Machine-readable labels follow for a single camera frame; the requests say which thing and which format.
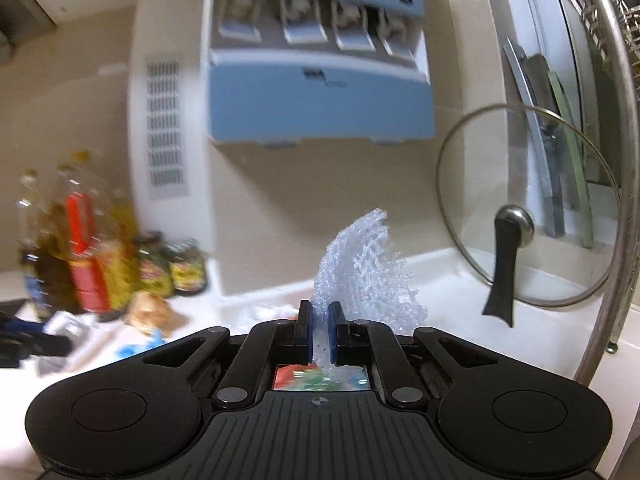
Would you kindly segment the white foam fruit net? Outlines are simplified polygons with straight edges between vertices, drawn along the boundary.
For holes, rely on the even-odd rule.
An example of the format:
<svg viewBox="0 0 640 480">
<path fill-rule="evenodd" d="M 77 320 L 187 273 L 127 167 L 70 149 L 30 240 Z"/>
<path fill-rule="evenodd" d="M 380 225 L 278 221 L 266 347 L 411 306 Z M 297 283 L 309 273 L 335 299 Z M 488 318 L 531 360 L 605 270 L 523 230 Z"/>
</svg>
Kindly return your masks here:
<svg viewBox="0 0 640 480">
<path fill-rule="evenodd" d="M 353 365 L 330 362 L 331 302 L 341 304 L 349 321 L 382 322 L 402 336 L 410 336 L 427 319 L 427 307 L 410 286 L 406 260 L 390 241 L 386 218 L 387 212 L 376 208 L 341 230 L 314 278 L 312 359 L 329 382 L 342 388 L 361 386 L 363 374 Z"/>
</svg>

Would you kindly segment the white wall vent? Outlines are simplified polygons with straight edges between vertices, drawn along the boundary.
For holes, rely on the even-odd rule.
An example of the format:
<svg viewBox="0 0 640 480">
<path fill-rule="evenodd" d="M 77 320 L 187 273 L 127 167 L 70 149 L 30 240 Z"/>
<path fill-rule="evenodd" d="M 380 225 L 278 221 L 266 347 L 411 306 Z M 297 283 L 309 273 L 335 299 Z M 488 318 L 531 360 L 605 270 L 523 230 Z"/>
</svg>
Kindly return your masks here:
<svg viewBox="0 0 640 480">
<path fill-rule="evenodd" d="M 159 53 L 146 59 L 145 147 L 151 200 L 188 194 L 182 75 L 182 57 L 178 53 Z"/>
</svg>

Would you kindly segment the crumpled beige plastic bag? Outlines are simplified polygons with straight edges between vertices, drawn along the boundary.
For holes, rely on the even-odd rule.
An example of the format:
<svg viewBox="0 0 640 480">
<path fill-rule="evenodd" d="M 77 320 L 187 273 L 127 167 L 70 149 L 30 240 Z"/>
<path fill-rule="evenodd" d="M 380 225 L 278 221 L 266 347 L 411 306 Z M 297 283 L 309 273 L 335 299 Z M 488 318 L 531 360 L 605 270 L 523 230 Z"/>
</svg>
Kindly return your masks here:
<svg viewBox="0 0 640 480">
<path fill-rule="evenodd" d="M 189 319 L 175 311 L 166 299 L 146 290 L 134 293 L 125 315 L 125 323 L 145 336 L 160 332 L 169 337 L 187 322 Z"/>
</svg>

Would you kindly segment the orange plastic bag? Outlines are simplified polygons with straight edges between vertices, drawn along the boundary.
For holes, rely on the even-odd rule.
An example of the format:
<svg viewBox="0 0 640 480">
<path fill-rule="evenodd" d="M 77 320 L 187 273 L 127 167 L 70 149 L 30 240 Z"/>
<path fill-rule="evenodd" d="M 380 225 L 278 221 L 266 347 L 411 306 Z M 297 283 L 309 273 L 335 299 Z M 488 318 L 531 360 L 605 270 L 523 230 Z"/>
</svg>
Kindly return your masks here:
<svg viewBox="0 0 640 480">
<path fill-rule="evenodd" d="M 282 391 L 300 391 L 294 373 L 299 372 L 304 367 L 316 367 L 315 365 L 285 365 L 280 366 L 273 379 L 273 389 Z"/>
</svg>

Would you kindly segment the crumpled blue glove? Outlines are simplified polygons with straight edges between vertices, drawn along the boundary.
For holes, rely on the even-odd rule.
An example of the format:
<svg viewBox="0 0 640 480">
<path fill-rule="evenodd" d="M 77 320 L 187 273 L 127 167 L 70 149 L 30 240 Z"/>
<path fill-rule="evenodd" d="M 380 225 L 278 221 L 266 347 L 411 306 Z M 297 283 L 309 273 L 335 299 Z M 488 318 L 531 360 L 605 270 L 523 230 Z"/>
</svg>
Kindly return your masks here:
<svg viewBox="0 0 640 480">
<path fill-rule="evenodd" d="M 145 341 L 138 342 L 137 344 L 125 344 L 115 352 L 115 356 L 119 360 L 128 359 L 140 353 L 153 350 L 163 344 L 166 344 L 166 340 L 162 332 L 160 330 L 153 330 L 152 334 L 147 336 Z"/>
</svg>

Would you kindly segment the glass pot lid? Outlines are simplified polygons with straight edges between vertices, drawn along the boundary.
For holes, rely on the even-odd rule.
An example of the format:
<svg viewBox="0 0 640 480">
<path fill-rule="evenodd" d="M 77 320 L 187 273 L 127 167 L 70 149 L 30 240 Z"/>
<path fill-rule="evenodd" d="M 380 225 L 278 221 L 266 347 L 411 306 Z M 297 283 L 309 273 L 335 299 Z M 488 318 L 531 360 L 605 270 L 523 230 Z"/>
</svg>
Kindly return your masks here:
<svg viewBox="0 0 640 480">
<path fill-rule="evenodd" d="M 488 318 L 513 326 L 517 304 L 547 310 L 597 295 L 612 274 L 620 191 L 594 144 L 555 119 L 565 234 L 549 236 L 522 104 L 491 104 L 464 115 L 437 156 L 442 221 L 465 263 L 489 287 Z"/>
</svg>

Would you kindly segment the dark soy sauce bottle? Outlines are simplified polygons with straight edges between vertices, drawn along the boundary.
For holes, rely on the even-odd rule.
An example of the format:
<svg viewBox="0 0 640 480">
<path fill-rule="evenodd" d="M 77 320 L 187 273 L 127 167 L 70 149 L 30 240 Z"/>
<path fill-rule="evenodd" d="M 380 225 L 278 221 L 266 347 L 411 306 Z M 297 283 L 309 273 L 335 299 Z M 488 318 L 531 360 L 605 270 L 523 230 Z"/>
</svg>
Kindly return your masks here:
<svg viewBox="0 0 640 480">
<path fill-rule="evenodd" d="M 26 292 L 40 322 L 47 322 L 52 307 L 47 294 L 46 280 L 42 275 L 43 249 L 39 244 L 41 234 L 41 204 L 37 171 L 25 170 L 20 177 L 21 194 L 16 202 L 20 224 L 20 265 Z"/>
</svg>

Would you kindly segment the cleaver knife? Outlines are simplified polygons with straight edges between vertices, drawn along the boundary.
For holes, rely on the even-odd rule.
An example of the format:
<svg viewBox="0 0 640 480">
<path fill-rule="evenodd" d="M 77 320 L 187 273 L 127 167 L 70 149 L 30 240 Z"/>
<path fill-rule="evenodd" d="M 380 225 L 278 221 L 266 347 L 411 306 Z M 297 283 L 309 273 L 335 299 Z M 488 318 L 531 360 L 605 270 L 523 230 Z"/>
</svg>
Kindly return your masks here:
<svg viewBox="0 0 640 480">
<path fill-rule="evenodd" d="M 547 60 L 541 54 L 527 56 L 510 38 L 504 40 L 502 47 L 520 99 L 527 106 L 525 115 L 540 183 L 544 228 L 549 236 L 559 238 L 565 234 L 565 224 L 555 119 L 530 110 L 540 107 L 551 113 L 558 111 L 548 78 Z"/>
</svg>

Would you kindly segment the sunflower oil bottle blue label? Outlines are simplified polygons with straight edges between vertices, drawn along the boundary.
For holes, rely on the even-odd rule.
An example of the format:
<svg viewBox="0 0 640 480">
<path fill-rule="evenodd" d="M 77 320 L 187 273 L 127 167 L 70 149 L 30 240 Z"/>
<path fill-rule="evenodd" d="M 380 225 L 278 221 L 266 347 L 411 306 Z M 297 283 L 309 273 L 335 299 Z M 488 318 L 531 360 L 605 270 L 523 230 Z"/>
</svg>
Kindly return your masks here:
<svg viewBox="0 0 640 480">
<path fill-rule="evenodd" d="M 70 190 L 74 168 L 61 164 L 56 168 L 55 181 L 43 199 L 44 247 L 50 255 L 47 267 L 51 282 L 51 304 L 55 311 L 71 314 L 82 312 L 70 270 L 70 228 L 65 200 Z"/>
</svg>

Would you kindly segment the white green medicine box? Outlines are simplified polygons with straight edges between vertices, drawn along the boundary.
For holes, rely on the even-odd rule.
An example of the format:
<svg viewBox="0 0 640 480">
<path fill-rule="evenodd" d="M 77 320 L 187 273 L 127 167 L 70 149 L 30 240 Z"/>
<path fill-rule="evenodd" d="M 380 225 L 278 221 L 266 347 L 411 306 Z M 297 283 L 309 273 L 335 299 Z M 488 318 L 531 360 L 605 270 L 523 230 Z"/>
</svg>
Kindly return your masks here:
<svg viewBox="0 0 640 480">
<path fill-rule="evenodd" d="M 72 350 L 67 356 L 40 356 L 36 359 L 36 372 L 39 377 L 78 370 L 96 350 L 101 337 L 98 318 L 91 313 L 73 315 L 70 312 L 58 311 L 44 326 L 44 332 L 47 335 L 67 338 Z"/>
</svg>

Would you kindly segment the sauce jar yellow label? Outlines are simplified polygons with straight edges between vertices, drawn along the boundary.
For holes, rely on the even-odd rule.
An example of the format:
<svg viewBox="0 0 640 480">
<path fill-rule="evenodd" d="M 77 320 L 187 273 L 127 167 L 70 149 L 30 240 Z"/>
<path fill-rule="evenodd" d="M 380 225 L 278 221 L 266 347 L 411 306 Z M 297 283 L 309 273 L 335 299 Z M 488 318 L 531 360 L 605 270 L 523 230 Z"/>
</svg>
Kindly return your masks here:
<svg viewBox="0 0 640 480">
<path fill-rule="evenodd" d="M 169 274 L 177 295 L 194 296 L 207 288 L 206 264 L 194 238 L 171 240 L 165 244 Z"/>
</svg>

